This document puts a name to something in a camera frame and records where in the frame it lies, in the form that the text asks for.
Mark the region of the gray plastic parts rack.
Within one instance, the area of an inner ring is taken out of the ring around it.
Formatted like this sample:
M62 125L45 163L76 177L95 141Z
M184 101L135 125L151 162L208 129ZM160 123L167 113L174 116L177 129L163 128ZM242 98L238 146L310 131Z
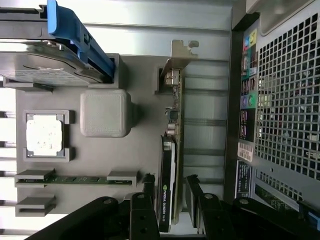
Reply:
M157 174L161 155L161 135L168 119L166 107L172 105L169 94L155 94L153 86L167 58L165 56L121 57L125 65L125 83L132 102L138 108L138 122L122 138L86 137L81 132L81 94L83 87L58 87L53 92L16 92L17 172L54 170L60 177L99 177L112 171ZM69 110L75 122L69 127L69 143L75 158L69 162L26 162L24 113L28 110Z

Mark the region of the green RAM stick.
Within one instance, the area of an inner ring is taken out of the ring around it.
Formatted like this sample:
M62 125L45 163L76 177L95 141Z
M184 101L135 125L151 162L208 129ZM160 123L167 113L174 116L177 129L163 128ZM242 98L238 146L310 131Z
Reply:
M45 179L19 179L18 184L29 185L124 185L131 186L130 180L107 180L105 176L58 176Z

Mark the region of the silver CPU chip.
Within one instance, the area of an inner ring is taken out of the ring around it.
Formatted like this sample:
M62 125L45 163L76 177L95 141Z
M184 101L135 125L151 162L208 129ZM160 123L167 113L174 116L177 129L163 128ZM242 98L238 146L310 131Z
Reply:
M63 150L63 124L56 115L32 115L26 122L28 157L57 157Z

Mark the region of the black open PC case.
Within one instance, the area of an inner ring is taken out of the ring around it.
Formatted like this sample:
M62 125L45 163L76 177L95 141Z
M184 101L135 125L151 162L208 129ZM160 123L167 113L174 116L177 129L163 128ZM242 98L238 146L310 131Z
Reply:
M320 240L320 0L232 8L224 194L241 240Z

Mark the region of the silver hard disk drive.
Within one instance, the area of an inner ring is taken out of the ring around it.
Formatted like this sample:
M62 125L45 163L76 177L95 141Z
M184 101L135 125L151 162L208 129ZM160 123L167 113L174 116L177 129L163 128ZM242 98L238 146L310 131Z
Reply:
M48 33L45 5L0 7L0 77L51 87L86 87L107 79L78 58L75 45Z

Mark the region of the blue disk caddy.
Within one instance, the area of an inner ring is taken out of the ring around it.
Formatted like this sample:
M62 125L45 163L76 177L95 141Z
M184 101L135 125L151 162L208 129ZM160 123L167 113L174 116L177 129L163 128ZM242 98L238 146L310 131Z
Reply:
M113 83L116 70L114 60L102 50L75 12L58 5L56 0L47 0L46 11L48 34L64 40L80 61L102 74L104 83Z

